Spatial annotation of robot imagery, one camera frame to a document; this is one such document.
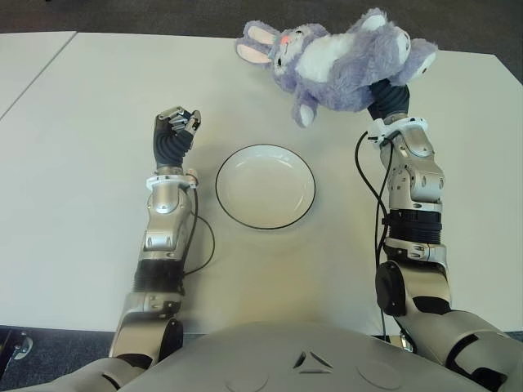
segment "white plate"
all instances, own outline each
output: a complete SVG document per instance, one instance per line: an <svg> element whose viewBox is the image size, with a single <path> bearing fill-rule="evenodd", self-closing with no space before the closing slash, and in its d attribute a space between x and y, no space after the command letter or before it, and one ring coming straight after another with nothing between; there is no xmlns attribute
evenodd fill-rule
<svg viewBox="0 0 523 392"><path fill-rule="evenodd" d="M252 145L232 154L216 178L218 202L234 220L254 229L289 226L311 207L311 169L292 151Z"/></svg>

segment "gray carpet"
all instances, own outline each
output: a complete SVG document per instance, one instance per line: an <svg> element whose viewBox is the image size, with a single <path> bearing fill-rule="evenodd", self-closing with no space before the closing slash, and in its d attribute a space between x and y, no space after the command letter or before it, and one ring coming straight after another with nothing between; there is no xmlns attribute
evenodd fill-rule
<svg viewBox="0 0 523 392"><path fill-rule="evenodd" d="M232 38L252 19L277 29L316 21L340 33L370 7L381 7L412 37L424 37L441 49L495 54L523 80L521 0L0 0L0 33L77 30ZM0 390L47 382L102 358L113 336L52 330L29 334L32 352L11 361ZM523 340L523 333L513 337Z"/></svg>

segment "stuffed bunny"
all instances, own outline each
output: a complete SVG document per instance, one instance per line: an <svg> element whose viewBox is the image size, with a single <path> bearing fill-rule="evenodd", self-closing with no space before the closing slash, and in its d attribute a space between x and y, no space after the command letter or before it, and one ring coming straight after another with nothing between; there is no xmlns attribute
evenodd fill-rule
<svg viewBox="0 0 523 392"><path fill-rule="evenodd" d="M236 52L249 63L271 69L276 83L295 92L292 115L308 127L318 104L360 111L373 103L369 85L388 78L405 85L436 57L437 47L409 35L374 8L346 33L329 34L320 24L304 24L282 33L260 21L245 25Z"/></svg>

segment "black wire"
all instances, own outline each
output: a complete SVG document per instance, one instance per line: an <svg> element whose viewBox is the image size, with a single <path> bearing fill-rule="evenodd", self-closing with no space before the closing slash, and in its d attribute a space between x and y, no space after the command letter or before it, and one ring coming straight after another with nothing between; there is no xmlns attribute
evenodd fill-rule
<svg viewBox="0 0 523 392"><path fill-rule="evenodd" d="M200 215L198 215L198 212L199 212L199 204L198 204L198 192L196 191L196 188L193 188L193 195L194 195L194 212L191 212L192 216L194 216L194 219L193 219L193 226L192 228L190 229L190 234L189 234L189 239L187 240L187 246L186 246L186 249L184 250L183 252L183 258L182 260L184 261L184 263L186 262L187 260L187 255L189 254L189 248L190 248L190 245L192 244L193 242L193 237L194 237L194 232L196 231L196 222L198 221L198 219L200 219L205 225L207 225L207 227L209 228L209 231L211 232L211 237L212 237L212 250L211 250L211 256L207 259L207 261L205 261L200 267L198 268L195 268L191 271L188 271L188 272L185 272L184 273L184 276L188 276L188 275L191 275L195 272L198 272L200 271L201 269L203 269L204 267L206 267L212 260L212 257L214 256L214 251L216 249L216 238L214 236L214 231L212 230L212 227L211 225L209 224L209 222L207 222L204 218L202 218Z"/></svg>
<svg viewBox="0 0 523 392"><path fill-rule="evenodd" d="M382 196L383 196L383 191L385 190L385 185L387 184L387 178L391 172L391 166L392 166L392 152L393 152L393 149L394 149L394 143L392 142L391 139L387 139L385 138L385 141L389 144L389 148L390 148L390 154L389 154L389 162L387 164L387 171L385 172L385 176L383 177L383 182L382 182L382 188L379 190L379 199L381 200L382 199ZM377 240L378 240L378 222L379 222L379 205L377 204L376 205L376 221L375 221L375 226L374 226L374 246L376 247L376 268L379 267L379 255L382 253L382 247L383 247L383 243L385 242L385 237L387 236L387 231L388 231L388 224L387 224L387 221L384 222L383 224L383 231L382 231L382 237L380 238L379 240L379 243L377 243Z"/></svg>
<svg viewBox="0 0 523 392"><path fill-rule="evenodd" d="M212 227L211 225L209 224L209 222L207 222L204 218L202 218L201 216L197 216L198 219L200 219L205 225L207 225L207 227L209 228L209 231L211 232L211 237L212 237L212 250L211 250L211 256L209 256L209 258L207 259L207 261L205 261L200 267L198 268L195 268L195 269L192 269L191 271L189 272L185 272L184 273L184 276L187 276L187 275L191 275L195 272L198 272L200 270L202 270L203 268L207 267L207 265L211 262L212 260L212 257L214 256L214 250L216 249L216 239L214 237L214 231L212 230Z"/></svg>
<svg viewBox="0 0 523 392"><path fill-rule="evenodd" d="M363 170L361 169L361 165L360 165L360 159L359 159L360 146L361 146L361 142L367 135L368 135L368 132L364 132L361 135L361 137L358 139L358 142L356 143L355 152L354 152L354 160L355 160L356 168L358 169L358 173L361 176L361 179L367 185L367 187L372 192L372 194L374 195L374 197L376 198L376 201L377 201L376 220L374 222L374 262L375 262L376 270L378 270L380 254L381 254L383 243L385 242L385 237L387 236L387 230L388 230L388 224L385 222L384 227L383 227L382 237L380 238L380 241L378 242L379 210L381 208L382 212L383 212L383 216L387 217L387 209L385 208L385 205L383 204L382 196L383 196L383 191L385 190L385 185L387 183L387 178L391 171L392 151L393 151L394 144L392 143L392 140L387 139L387 138L385 139L390 144L389 148L391 150L391 153L389 156L389 162L387 164L387 171L385 173L385 176L383 177L382 187L378 194L376 192L376 190L374 189L374 187L370 184L369 180L367 180L367 177L363 173ZM383 341L387 341L387 330L385 328L385 316L383 315L383 310L380 310L380 312L381 312L381 318L382 318L382 339L383 339Z"/></svg>
<svg viewBox="0 0 523 392"><path fill-rule="evenodd" d="M365 176L365 174L363 173L363 170L361 170L361 166L360 166L360 158L359 158L359 153L360 153L360 145L361 145L361 142L363 141L363 139L368 135L368 132L365 131L363 133L363 135L361 135L360 139L358 140L358 143L356 143L356 150L354 152L354 160L355 160L355 163L356 163L356 169L358 169L358 173L360 174L361 176L361 179L363 180L363 182L367 185L367 187L369 188L369 190L373 193L374 197L376 198L376 200L378 201L378 204L379 206L382 208L382 211L383 211L383 215L386 215L387 214L387 209L385 208L385 205L383 204L383 201L380 199L380 197L378 196L378 193L374 190L373 186L370 184L369 180L367 180L367 177Z"/></svg>
<svg viewBox="0 0 523 392"><path fill-rule="evenodd" d="M187 254L189 253L190 244L193 242L194 231L196 230L196 221L198 220L198 192L196 191L196 188L193 188L193 195L194 195L193 227L190 229L190 234L189 234L189 239L187 240L186 249L183 251L183 256L181 258L184 263L187 260Z"/></svg>

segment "triangular logo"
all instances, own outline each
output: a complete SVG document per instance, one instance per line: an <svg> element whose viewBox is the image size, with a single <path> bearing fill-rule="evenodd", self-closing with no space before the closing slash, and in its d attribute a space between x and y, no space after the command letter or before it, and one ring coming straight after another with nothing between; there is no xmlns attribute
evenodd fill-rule
<svg viewBox="0 0 523 392"><path fill-rule="evenodd" d="M312 351L308 353L302 351L293 368L301 374L329 374L333 372L333 366Z"/></svg>

